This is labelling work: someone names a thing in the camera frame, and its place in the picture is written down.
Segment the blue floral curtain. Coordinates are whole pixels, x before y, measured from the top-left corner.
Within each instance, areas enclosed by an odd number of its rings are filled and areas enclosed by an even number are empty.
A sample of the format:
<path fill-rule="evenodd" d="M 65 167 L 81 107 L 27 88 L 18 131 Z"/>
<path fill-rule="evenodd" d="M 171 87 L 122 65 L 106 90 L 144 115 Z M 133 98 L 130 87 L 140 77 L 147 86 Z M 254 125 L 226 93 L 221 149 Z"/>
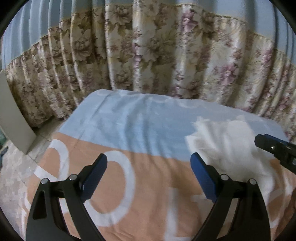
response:
<path fill-rule="evenodd" d="M 1 66 L 31 127 L 125 89 L 242 109 L 295 141 L 295 34 L 270 1 L 28 1 Z"/>

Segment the white knit sweater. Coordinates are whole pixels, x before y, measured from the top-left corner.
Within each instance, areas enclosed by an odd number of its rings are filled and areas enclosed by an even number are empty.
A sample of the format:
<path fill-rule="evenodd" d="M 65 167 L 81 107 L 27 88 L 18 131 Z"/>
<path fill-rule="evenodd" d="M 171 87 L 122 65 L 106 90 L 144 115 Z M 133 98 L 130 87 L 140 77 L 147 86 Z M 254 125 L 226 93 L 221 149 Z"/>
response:
<path fill-rule="evenodd" d="M 197 152 L 206 164 L 232 180 L 255 179 L 267 204 L 288 205 L 295 178 L 279 160 L 255 146 L 255 132 L 242 115 L 225 121 L 198 118 L 192 125 L 195 131 L 185 136 L 190 153 Z"/>

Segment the orange blue lettered bedspread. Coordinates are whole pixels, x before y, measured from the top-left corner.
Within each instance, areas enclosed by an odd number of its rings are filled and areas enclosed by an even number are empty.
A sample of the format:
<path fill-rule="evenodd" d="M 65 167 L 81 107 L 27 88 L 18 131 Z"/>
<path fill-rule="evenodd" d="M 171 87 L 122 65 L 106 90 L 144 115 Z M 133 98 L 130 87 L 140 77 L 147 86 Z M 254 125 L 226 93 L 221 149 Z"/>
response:
<path fill-rule="evenodd" d="M 125 90 L 93 92 L 53 135 L 30 177 L 22 226 L 43 178 L 64 180 L 105 154 L 107 170 L 85 202 L 104 238 L 191 240 L 213 204 L 192 172 L 185 136 L 195 131 L 198 118 L 226 121 L 239 115 L 255 136 L 287 139 L 275 121 L 216 103 Z M 295 188 L 286 207 L 264 202 L 275 238 L 295 213 Z"/>

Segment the white board panel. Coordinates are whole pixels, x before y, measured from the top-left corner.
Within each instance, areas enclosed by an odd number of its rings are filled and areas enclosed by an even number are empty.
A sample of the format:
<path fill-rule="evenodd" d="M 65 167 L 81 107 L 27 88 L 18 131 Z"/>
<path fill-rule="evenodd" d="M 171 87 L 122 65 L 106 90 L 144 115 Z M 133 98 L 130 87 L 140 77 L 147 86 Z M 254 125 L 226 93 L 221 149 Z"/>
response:
<path fill-rule="evenodd" d="M 1 129 L 25 155 L 37 137 L 15 102 L 4 71 L 1 71 Z"/>

